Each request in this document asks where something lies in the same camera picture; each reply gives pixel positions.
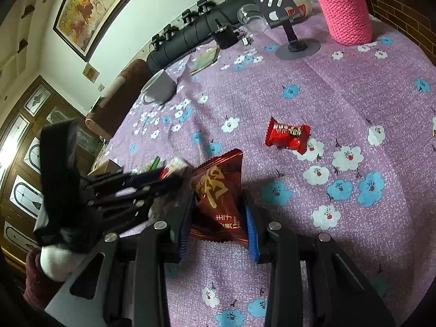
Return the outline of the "white gloved left hand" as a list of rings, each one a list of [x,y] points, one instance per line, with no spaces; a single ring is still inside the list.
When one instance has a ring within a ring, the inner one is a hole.
[[[40,264],[48,278],[63,283],[81,265],[85,257],[85,254],[55,244],[41,248]]]

